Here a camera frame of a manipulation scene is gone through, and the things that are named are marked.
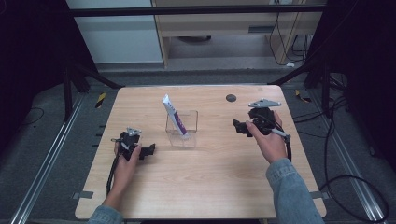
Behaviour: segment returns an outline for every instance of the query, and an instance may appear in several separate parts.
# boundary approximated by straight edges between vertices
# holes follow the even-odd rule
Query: black metal pole
[[[324,61],[322,65],[322,109],[326,114],[326,117],[330,119],[330,110],[329,110],[329,102],[330,102],[330,68],[328,62]]]
[[[120,89],[120,88],[122,88],[122,87],[125,87],[125,86],[119,85],[119,84],[117,84],[117,83],[115,83],[115,82],[112,82],[112,81],[108,80],[108,79],[105,78],[105,77],[102,77],[101,75],[99,75],[99,74],[97,74],[97,73],[91,71],[90,69],[88,69],[88,68],[82,66],[81,64],[75,64],[75,67],[76,67],[80,72],[82,72],[82,73],[84,73],[84,74],[87,74],[87,75],[90,76],[90,77],[95,78],[96,80],[102,82],[103,84],[107,85],[108,87],[110,87],[110,88],[112,88],[112,89]]]
[[[70,83],[70,76],[67,71],[67,67],[64,67],[63,70],[64,76],[64,122],[66,122],[73,111],[72,106],[72,90],[71,90],[71,83]]]
[[[89,8],[51,11],[73,17],[147,16],[181,14],[227,14],[227,13],[275,13],[275,12],[321,12],[326,4],[314,5],[264,5],[264,6],[204,6],[204,7],[125,7]]]

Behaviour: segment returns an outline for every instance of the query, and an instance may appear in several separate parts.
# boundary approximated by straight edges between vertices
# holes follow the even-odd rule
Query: purple toothpaste tube
[[[165,106],[166,111],[168,112],[169,118],[173,121],[175,127],[177,128],[178,133],[180,135],[187,137],[188,133],[183,123],[181,122],[180,117],[177,114],[177,111],[172,106],[171,100],[169,99],[168,94],[165,94],[163,97],[163,105]]]

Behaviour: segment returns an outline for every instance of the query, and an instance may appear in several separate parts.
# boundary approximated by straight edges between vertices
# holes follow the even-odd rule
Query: sleeve
[[[324,223],[305,182],[288,159],[273,162],[266,177],[279,223]]]
[[[112,207],[105,205],[98,206],[93,212],[89,224],[116,224],[122,223],[122,215]]]

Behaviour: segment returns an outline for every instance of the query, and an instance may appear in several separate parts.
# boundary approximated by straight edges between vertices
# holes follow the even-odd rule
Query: small black object
[[[136,148],[136,144],[139,141],[140,135],[129,135],[127,132],[120,134],[119,152],[128,161],[131,159],[131,155]],[[153,155],[155,150],[155,144],[149,147],[142,147],[139,155],[139,160],[145,159],[146,156]]]
[[[275,128],[274,111],[270,110],[268,107],[253,108],[248,114],[250,119],[253,119],[252,123],[256,125],[257,129],[259,129],[262,134],[268,135],[271,130]],[[233,126],[237,133],[246,134],[247,137],[253,136],[248,130],[245,122],[233,119]]]
[[[228,94],[228,95],[225,97],[225,99],[226,99],[228,102],[235,102],[235,101],[236,101],[236,96],[235,96],[234,94]]]

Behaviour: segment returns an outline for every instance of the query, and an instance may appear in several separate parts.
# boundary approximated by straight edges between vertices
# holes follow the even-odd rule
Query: table
[[[165,94],[177,110],[198,111],[196,147],[172,147],[165,132]],[[226,96],[236,96],[228,102]],[[80,198],[78,218],[89,218],[106,197],[106,181],[114,159],[114,143],[126,127],[141,129],[143,146],[156,144],[154,155],[137,165],[134,181],[122,204],[131,219],[154,218],[272,218],[273,192],[265,178],[269,164],[254,138],[236,133],[233,119],[248,119],[248,103],[265,98],[291,134],[293,164],[310,191],[317,191],[290,111],[278,86],[173,86],[120,89]],[[323,201],[315,199],[322,216]]]

